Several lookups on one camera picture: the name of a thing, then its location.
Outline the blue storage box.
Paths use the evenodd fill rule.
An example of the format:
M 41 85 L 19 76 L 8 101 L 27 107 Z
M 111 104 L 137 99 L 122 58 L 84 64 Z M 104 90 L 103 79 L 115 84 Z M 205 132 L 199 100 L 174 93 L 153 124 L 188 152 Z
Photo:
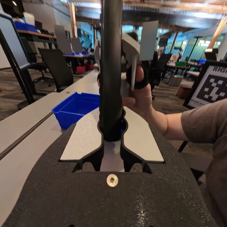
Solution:
M 22 22 L 14 22 L 17 30 L 23 30 L 23 31 L 30 31 L 30 32 L 37 32 L 36 28 L 32 24 L 22 23 Z

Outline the person's right forearm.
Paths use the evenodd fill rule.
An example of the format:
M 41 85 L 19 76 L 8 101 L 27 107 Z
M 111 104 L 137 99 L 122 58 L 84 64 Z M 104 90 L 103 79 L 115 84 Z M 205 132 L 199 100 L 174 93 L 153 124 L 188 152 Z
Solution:
M 164 114 L 152 106 L 147 115 L 147 122 L 154 126 L 167 140 L 189 141 L 181 123 L 182 113 Z

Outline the black framed marker sign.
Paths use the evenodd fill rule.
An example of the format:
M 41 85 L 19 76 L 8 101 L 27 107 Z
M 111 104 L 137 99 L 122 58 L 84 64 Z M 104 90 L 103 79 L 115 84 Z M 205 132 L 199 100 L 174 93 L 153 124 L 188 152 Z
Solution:
M 183 103 L 198 108 L 227 98 L 227 62 L 207 60 Z

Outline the wooden background desk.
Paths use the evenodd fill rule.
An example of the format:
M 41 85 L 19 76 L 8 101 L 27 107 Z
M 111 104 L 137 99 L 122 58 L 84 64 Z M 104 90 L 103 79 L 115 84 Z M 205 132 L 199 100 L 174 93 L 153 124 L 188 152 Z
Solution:
M 35 35 L 35 36 L 41 36 L 41 37 L 45 37 L 45 38 L 56 39 L 55 36 L 47 35 L 47 34 L 43 34 L 43 33 L 37 33 L 37 32 L 32 32 L 32 31 L 27 31 L 27 30 L 17 30 L 17 31 L 19 33 L 26 33 L 26 34 Z

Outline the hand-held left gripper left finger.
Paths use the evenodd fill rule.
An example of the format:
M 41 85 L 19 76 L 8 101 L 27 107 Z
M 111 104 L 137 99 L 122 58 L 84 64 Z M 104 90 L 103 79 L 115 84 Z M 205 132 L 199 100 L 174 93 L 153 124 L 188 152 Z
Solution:
M 78 120 L 60 162 L 75 162 L 81 167 L 90 162 L 95 171 L 100 171 L 104 157 L 104 135 L 100 129 L 99 115 L 99 108 L 96 108 Z

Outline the silver trash can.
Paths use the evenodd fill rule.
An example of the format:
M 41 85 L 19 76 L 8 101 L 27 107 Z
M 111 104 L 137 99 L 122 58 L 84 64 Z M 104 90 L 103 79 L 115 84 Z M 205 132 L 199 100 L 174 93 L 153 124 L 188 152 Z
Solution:
M 170 87 L 179 87 L 183 80 L 183 75 L 171 75 L 168 81 Z

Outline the black remote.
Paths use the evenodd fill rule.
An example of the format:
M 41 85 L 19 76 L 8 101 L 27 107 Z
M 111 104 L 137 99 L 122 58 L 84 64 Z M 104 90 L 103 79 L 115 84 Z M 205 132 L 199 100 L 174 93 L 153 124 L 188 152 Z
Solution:
M 121 35 L 122 0 L 101 1 L 101 67 L 100 67 L 100 129 L 104 140 L 121 138 Z

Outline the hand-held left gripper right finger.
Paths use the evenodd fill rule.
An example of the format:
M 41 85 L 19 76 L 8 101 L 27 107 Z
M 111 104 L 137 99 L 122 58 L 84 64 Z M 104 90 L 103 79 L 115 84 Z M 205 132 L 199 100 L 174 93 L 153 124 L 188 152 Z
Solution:
M 148 123 L 126 106 L 122 115 L 121 159 L 125 172 L 130 172 L 136 163 L 142 166 L 143 172 L 148 163 L 164 163 Z

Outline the person's right hand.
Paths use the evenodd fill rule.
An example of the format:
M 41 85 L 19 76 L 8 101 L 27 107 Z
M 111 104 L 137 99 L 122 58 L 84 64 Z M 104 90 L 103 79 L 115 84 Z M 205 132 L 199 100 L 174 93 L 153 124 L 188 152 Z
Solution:
M 128 96 L 122 98 L 122 106 L 126 106 L 138 115 L 140 115 L 148 124 L 152 124 L 153 107 L 151 86 L 148 83 L 142 89 L 134 89 L 128 87 Z

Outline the brown cardboard box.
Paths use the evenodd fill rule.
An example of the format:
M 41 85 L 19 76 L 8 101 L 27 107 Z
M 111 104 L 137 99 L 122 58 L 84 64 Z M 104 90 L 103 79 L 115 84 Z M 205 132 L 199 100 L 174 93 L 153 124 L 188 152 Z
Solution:
M 192 87 L 188 85 L 181 85 L 176 93 L 176 96 L 180 99 L 185 100 L 190 94 L 191 88 Z

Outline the blue plastic bin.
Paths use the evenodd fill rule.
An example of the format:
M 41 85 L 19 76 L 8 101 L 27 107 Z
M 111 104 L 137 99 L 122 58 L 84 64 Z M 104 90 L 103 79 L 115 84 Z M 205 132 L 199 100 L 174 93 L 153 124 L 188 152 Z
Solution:
M 56 105 L 54 113 L 59 125 L 68 129 L 73 123 L 77 123 L 83 116 L 100 106 L 100 95 L 90 93 L 73 93 Z

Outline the black display panel stand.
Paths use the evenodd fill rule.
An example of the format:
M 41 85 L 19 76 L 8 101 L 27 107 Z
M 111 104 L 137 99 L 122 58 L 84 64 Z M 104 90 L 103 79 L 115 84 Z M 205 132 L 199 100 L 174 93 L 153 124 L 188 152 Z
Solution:
M 2 12 L 0 13 L 0 44 L 26 98 L 17 105 L 21 110 L 36 101 L 33 97 L 36 91 L 28 71 L 32 65 L 12 17 Z

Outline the black office chair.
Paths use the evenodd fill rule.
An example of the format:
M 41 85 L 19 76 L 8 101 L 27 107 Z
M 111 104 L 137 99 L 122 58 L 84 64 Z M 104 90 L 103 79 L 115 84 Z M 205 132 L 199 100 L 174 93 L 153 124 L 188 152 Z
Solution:
M 38 48 L 38 50 L 54 79 L 56 92 L 60 93 L 71 86 L 74 83 L 74 78 L 62 51 L 43 48 Z
M 152 99 L 155 98 L 152 91 L 155 86 L 158 86 L 161 81 L 161 74 L 167 64 L 167 62 L 170 60 L 172 54 L 162 54 L 159 59 L 157 60 L 156 66 L 151 68 L 151 78 L 150 78 L 150 86 L 151 86 L 151 94 Z

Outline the person's grey shirt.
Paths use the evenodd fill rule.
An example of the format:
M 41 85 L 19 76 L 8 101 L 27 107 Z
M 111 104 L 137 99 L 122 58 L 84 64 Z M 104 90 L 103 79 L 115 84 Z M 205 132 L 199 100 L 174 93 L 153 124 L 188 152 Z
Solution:
M 212 162 L 206 171 L 207 200 L 217 224 L 226 227 L 227 99 L 183 112 L 181 124 L 190 142 L 213 144 Z

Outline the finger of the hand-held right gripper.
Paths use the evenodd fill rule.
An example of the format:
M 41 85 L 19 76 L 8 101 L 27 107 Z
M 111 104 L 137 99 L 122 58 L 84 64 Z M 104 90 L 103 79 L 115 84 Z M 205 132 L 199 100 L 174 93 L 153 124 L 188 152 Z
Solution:
M 99 71 L 101 71 L 101 39 L 97 39 L 94 44 L 94 57 L 95 61 L 98 64 Z
M 135 88 L 135 73 L 136 68 L 140 65 L 140 44 L 128 34 L 122 34 L 122 49 L 126 54 L 126 60 L 131 71 L 131 90 Z

